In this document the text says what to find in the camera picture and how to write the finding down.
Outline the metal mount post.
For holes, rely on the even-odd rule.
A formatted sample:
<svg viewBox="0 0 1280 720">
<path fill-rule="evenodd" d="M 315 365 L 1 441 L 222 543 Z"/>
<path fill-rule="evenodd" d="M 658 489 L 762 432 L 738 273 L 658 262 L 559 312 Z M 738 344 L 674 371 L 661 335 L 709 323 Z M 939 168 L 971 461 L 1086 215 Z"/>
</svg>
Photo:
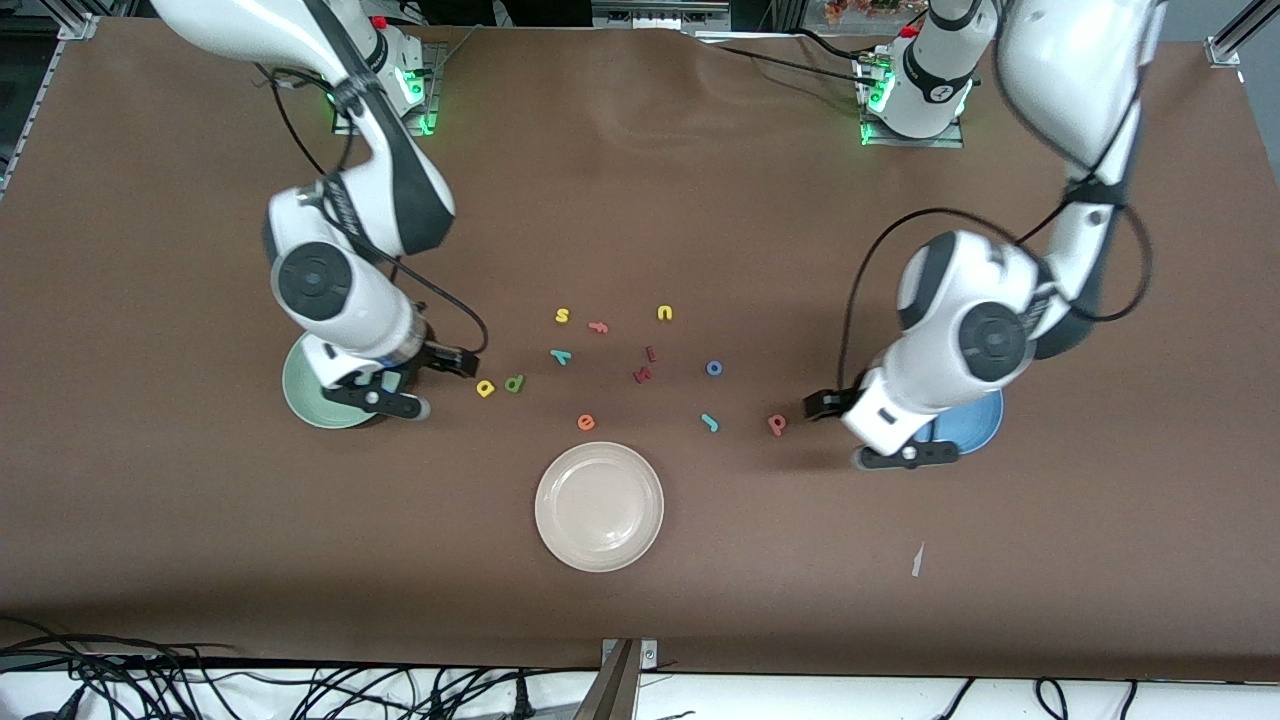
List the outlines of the metal mount post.
<svg viewBox="0 0 1280 720">
<path fill-rule="evenodd" d="M 640 675 L 657 664 L 657 639 L 604 639 L 602 667 L 573 720 L 636 720 Z"/>
</svg>

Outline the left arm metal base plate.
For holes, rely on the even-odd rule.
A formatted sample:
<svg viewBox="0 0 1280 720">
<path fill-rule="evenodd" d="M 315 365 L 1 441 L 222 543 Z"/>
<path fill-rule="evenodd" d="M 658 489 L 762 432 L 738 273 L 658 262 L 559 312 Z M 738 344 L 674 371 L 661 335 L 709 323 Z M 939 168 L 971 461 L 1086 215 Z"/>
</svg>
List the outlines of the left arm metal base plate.
<svg viewBox="0 0 1280 720">
<path fill-rule="evenodd" d="M 901 50 L 890 45 L 861 53 L 851 61 L 858 90 L 861 142 L 899 147 L 959 149 L 960 115 L 973 87 L 970 78 L 925 92 L 899 72 Z"/>
</svg>

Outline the grey power strip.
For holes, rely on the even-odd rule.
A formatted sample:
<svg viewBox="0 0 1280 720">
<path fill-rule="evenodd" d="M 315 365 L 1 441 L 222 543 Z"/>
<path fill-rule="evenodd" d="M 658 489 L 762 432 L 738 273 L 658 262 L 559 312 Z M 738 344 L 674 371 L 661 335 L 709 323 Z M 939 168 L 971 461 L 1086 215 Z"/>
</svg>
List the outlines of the grey power strip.
<svg viewBox="0 0 1280 720">
<path fill-rule="evenodd" d="M 731 31 L 728 0 L 591 0 L 600 29 Z"/>
</svg>

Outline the green plate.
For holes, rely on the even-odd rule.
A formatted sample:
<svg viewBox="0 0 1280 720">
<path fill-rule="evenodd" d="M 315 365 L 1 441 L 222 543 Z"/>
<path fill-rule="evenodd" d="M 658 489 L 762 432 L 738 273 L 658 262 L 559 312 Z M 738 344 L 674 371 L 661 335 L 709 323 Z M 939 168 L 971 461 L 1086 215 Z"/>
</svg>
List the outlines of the green plate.
<svg viewBox="0 0 1280 720">
<path fill-rule="evenodd" d="M 326 430 L 342 430 L 371 421 L 375 415 L 334 404 L 323 397 L 323 388 L 356 379 L 366 383 L 383 377 L 379 363 L 339 351 L 311 333 L 302 334 L 291 347 L 282 372 L 282 388 L 292 413 L 302 421 Z"/>
</svg>

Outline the beige plate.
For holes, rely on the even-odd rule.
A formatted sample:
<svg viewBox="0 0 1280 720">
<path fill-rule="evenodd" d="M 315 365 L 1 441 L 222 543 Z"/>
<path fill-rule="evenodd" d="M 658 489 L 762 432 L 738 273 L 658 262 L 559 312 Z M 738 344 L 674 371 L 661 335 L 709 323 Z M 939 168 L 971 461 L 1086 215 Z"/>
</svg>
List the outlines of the beige plate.
<svg viewBox="0 0 1280 720">
<path fill-rule="evenodd" d="M 666 497 L 653 465 L 636 450 L 589 442 L 566 450 L 543 473 L 532 501 L 538 534 L 563 565 L 618 571 L 657 542 Z"/>
</svg>

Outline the aluminium frame profile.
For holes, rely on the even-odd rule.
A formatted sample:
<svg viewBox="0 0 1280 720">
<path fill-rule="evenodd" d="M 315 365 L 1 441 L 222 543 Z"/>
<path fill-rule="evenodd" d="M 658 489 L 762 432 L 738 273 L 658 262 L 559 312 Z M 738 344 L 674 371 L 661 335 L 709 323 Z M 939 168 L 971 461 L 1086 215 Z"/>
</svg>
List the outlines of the aluminium frame profile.
<svg viewBox="0 0 1280 720">
<path fill-rule="evenodd" d="M 1280 18 L 1280 0 L 1249 0 L 1216 35 L 1204 41 L 1210 64 L 1238 67 L 1239 51 L 1276 18 Z"/>
</svg>

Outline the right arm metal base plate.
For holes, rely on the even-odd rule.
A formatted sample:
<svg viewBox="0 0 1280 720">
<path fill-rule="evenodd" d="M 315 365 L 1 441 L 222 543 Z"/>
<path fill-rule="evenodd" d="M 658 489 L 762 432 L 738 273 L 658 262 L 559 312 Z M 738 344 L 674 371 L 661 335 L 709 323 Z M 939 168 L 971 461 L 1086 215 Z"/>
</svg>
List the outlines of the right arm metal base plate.
<svg viewBox="0 0 1280 720">
<path fill-rule="evenodd" d="M 371 28 L 355 38 L 408 135 L 425 137 L 436 128 L 448 45 L 424 42 L 396 27 Z"/>
</svg>

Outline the brown table cover sheet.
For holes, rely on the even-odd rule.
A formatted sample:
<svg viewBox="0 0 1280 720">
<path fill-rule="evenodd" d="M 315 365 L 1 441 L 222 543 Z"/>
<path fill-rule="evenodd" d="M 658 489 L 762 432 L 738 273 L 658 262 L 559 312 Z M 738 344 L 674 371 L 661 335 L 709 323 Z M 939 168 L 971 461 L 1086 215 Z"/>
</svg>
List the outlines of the brown table cover sheet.
<svg viewBox="0 0 1280 720">
<path fill-rule="evenodd" d="M 961 149 L 864 147 L 832 79 L 668 31 L 480 31 L 422 140 L 457 222 L 412 264 L 524 388 L 425 372 L 428 420 L 320 430 L 282 397 L 300 328 L 260 240 L 312 169 L 256 69 L 104 20 L 0 201 L 0 612 L 259 659 L 590 666 L 649 637 L 681 671 L 1280 682 L 1280 190 L 1199 46 L 1158 50 L 1144 119 L 1149 296 L 1011 383 L 980 452 L 864 473 L 801 401 L 868 245 L 931 206 L 1027 231 L 1060 160 L 991 83 Z M 599 574 L 532 511 L 596 441 L 666 497 Z"/>
</svg>

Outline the orange artificial flowers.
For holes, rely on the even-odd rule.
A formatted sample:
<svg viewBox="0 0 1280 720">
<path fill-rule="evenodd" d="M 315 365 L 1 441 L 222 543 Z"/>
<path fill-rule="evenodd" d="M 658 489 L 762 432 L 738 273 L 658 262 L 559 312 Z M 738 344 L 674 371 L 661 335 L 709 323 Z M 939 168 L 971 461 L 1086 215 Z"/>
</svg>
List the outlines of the orange artificial flowers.
<svg viewBox="0 0 1280 720">
<path fill-rule="evenodd" d="M 931 0 L 822 0 L 822 15 L 828 26 L 860 27 L 870 33 L 872 26 L 902 26 L 927 12 Z"/>
</svg>

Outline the blue plate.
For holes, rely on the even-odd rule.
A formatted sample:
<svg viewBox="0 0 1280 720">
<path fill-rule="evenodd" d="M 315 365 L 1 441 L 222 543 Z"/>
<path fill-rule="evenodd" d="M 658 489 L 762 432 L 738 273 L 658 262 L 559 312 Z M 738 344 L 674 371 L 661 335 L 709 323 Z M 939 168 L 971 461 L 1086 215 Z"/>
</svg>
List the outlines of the blue plate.
<svg viewBox="0 0 1280 720">
<path fill-rule="evenodd" d="M 920 428 L 914 439 L 956 446 L 960 455 L 982 450 L 998 433 L 1004 419 L 1004 392 L 996 391 L 974 402 L 951 407 Z"/>
</svg>

